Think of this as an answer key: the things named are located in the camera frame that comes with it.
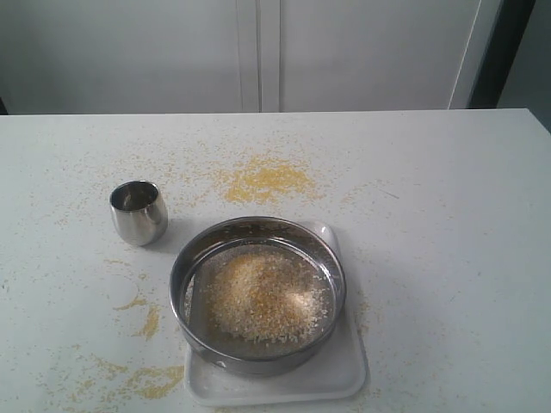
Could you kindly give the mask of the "rice and millet mixture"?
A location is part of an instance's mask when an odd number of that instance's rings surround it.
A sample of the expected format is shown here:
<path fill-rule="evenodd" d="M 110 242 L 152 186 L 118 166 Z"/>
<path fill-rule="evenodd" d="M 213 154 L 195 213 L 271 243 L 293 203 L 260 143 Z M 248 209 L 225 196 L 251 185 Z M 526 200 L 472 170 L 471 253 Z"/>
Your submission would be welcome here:
<path fill-rule="evenodd" d="M 246 342 L 306 343 L 332 312 L 325 277 L 285 251 L 226 259 L 202 292 L 214 328 Z"/>

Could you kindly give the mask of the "round steel mesh sieve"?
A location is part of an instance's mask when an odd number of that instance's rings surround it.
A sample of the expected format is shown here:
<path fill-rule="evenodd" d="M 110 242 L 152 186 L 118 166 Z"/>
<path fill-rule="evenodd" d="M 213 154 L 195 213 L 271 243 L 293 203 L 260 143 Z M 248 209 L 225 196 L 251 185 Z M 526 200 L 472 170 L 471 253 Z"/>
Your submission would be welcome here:
<path fill-rule="evenodd" d="M 170 271 L 170 305 L 193 353 L 243 375 L 287 373 L 316 355 L 344 312 L 334 248 L 315 231 L 264 216 L 192 238 Z"/>

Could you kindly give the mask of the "small steel cup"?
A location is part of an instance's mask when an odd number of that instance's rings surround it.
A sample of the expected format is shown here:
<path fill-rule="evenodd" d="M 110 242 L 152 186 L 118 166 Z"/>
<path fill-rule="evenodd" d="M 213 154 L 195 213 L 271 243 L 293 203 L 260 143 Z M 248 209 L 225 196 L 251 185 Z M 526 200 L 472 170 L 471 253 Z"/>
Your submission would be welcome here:
<path fill-rule="evenodd" d="M 132 246 L 154 243 L 168 228 L 168 211 L 163 196 L 152 182 L 121 184 L 112 191 L 109 204 L 116 232 Z"/>

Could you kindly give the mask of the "yellow millet pile on table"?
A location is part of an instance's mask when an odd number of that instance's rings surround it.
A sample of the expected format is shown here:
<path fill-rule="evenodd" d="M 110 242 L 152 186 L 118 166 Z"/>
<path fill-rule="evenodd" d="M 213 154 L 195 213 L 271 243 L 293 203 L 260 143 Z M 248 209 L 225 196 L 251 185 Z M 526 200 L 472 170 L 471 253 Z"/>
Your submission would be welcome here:
<path fill-rule="evenodd" d="M 216 185 L 225 200 L 234 203 L 275 204 L 295 197 L 317 200 L 318 183 L 308 163 L 255 155 L 216 172 Z"/>

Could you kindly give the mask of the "white plastic tray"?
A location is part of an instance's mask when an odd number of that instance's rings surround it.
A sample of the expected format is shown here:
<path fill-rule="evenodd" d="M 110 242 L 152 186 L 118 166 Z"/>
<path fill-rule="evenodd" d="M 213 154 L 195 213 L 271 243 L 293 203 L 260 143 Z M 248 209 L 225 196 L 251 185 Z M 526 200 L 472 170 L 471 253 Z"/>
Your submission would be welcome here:
<path fill-rule="evenodd" d="M 195 332 L 199 319 L 199 282 L 195 268 L 214 254 L 242 243 L 263 240 L 303 252 L 329 277 L 337 297 L 336 319 L 323 331 L 323 343 L 254 367 L 224 355 Z M 199 404 L 232 407 L 315 402 L 348 398 L 363 387 L 368 359 L 346 297 L 346 276 L 337 236 L 321 221 L 295 223 L 273 217 L 240 217 L 213 225 L 195 236 L 178 254 L 170 272 L 173 313 L 189 345 L 184 386 Z"/>

